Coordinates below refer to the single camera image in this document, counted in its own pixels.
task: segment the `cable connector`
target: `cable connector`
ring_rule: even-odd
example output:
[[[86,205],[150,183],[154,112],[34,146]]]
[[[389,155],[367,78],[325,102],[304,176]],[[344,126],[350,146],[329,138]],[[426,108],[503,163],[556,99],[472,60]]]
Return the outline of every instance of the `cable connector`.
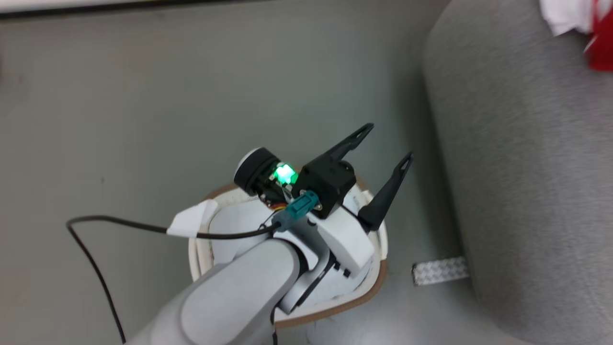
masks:
[[[319,203],[319,198],[315,192],[307,190],[305,193],[294,199],[283,211],[272,217],[272,223],[279,223],[277,231],[285,231],[299,219],[311,212]]]

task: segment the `glowing green led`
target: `glowing green led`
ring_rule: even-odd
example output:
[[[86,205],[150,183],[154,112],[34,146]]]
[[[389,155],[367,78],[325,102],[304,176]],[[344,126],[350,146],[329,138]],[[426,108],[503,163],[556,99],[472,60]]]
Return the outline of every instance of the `glowing green led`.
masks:
[[[298,179],[298,174],[287,164],[277,167],[274,175],[282,184],[293,184]]]

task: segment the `black cable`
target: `black cable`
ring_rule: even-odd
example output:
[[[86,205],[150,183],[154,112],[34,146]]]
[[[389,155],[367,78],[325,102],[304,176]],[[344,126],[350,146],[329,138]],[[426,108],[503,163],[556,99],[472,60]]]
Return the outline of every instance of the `black cable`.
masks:
[[[81,239],[78,237],[76,231],[72,228],[74,224],[85,223],[85,222],[110,222],[110,223],[124,225],[126,227],[153,231],[155,233],[162,233],[162,234],[166,234],[167,229],[163,227],[158,227],[156,225],[149,225],[149,224],[133,222],[131,220],[121,219],[117,217],[111,217],[109,215],[86,215],[84,217],[76,217],[76,218],[70,219],[68,222],[66,222],[66,228],[68,229],[68,232],[70,233],[72,238],[74,238],[75,242],[77,242],[78,246],[81,248],[83,253],[85,253],[85,256],[89,260],[89,263],[94,268],[94,271],[96,272],[96,275],[98,276],[98,280],[100,280],[100,284],[102,285],[104,294],[107,297],[107,301],[109,303],[111,313],[113,314],[115,325],[117,326],[117,330],[119,331],[119,336],[121,337],[121,343],[125,344],[126,335],[123,331],[123,327],[121,326],[121,322],[119,321],[119,316],[117,315],[117,310],[115,309],[115,304],[113,302],[113,298],[111,297],[111,293],[109,292],[109,288],[107,287],[107,283],[104,281],[104,277],[102,277],[102,273],[100,272],[98,265],[94,261],[94,258],[89,253],[89,250],[87,249],[87,247],[85,247]],[[280,226],[279,223],[275,223],[273,225],[270,225],[269,227],[264,227],[256,231],[250,231],[246,233],[236,233],[236,234],[199,233],[196,235],[196,237],[204,238],[204,239],[240,239],[240,238],[258,236],[258,235],[262,235],[265,233],[271,233],[275,231],[279,226]]]

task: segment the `red cloth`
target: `red cloth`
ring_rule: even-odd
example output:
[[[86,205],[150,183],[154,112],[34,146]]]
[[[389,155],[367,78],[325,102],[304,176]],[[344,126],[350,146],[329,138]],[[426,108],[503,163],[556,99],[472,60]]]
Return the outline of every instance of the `red cloth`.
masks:
[[[593,34],[587,48],[590,67],[599,71],[613,71],[613,10],[600,19],[598,0],[594,0],[593,5]]]

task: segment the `gray sofa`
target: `gray sofa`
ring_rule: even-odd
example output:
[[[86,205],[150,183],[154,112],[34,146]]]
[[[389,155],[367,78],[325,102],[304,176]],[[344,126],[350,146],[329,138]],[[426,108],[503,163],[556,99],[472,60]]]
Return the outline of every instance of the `gray sofa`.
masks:
[[[453,0],[425,76],[478,298],[516,338],[613,344],[613,74],[538,0]]]

